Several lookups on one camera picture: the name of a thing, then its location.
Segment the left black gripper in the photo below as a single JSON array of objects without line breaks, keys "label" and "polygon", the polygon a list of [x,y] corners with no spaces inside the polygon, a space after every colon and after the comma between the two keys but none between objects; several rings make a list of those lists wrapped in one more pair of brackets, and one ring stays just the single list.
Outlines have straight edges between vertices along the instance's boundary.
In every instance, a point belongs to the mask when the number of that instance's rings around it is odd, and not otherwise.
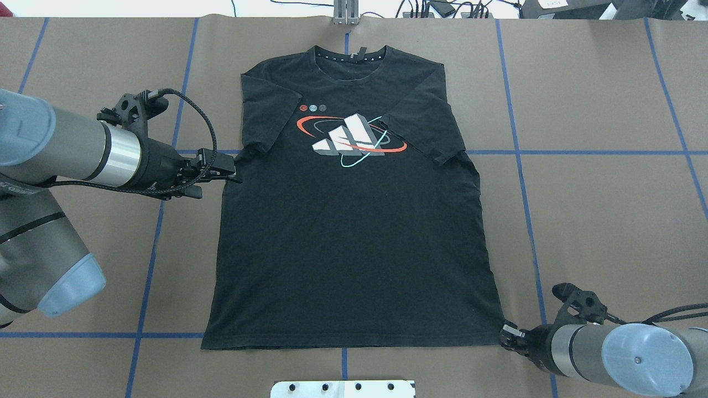
[{"label": "left black gripper", "polygon": [[[189,197],[202,199],[202,187],[199,183],[223,180],[232,183],[242,183],[237,172],[236,158],[232,155],[212,149],[198,149],[195,156],[187,159],[181,156],[174,147],[160,143],[151,138],[142,142],[144,151],[138,171],[134,176],[136,191],[161,191],[170,189],[166,200],[174,197]],[[183,186],[180,184],[185,168],[185,182],[195,181],[196,184]]]}]

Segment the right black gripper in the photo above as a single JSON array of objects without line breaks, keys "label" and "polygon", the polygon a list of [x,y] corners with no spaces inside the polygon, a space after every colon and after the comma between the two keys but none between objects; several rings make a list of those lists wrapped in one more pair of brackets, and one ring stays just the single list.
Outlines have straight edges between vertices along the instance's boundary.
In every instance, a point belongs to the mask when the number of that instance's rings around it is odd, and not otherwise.
[{"label": "right black gripper", "polygon": [[501,328],[499,345],[514,353],[528,358],[542,372],[553,374],[549,337],[552,325],[539,325],[533,329],[518,329],[515,323],[504,323]]}]

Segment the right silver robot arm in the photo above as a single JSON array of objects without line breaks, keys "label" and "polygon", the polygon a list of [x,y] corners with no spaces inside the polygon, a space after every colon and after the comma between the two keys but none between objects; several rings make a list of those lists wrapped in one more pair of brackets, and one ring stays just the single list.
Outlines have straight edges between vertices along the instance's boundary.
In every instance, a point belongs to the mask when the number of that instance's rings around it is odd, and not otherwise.
[{"label": "right silver robot arm", "polygon": [[528,358],[539,370],[559,377],[640,396],[707,395],[706,328],[587,323],[544,324],[526,330],[506,322],[499,343]]}]

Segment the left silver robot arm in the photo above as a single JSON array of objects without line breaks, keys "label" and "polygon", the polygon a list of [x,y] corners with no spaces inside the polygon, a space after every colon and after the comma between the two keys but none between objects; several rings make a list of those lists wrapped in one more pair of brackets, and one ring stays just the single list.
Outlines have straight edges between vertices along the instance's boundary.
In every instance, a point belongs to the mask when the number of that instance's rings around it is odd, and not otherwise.
[{"label": "left silver robot arm", "polygon": [[[168,95],[197,111],[210,148],[187,157],[149,136]],[[106,278],[51,189],[83,186],[169,201],[202,197],[201,184],[236,182],[235,157],[215,129],[174,89],[126,93],[91,119],[35,96],[1,92],[2,328],[33,311],[58,317],[97,295]]]}]

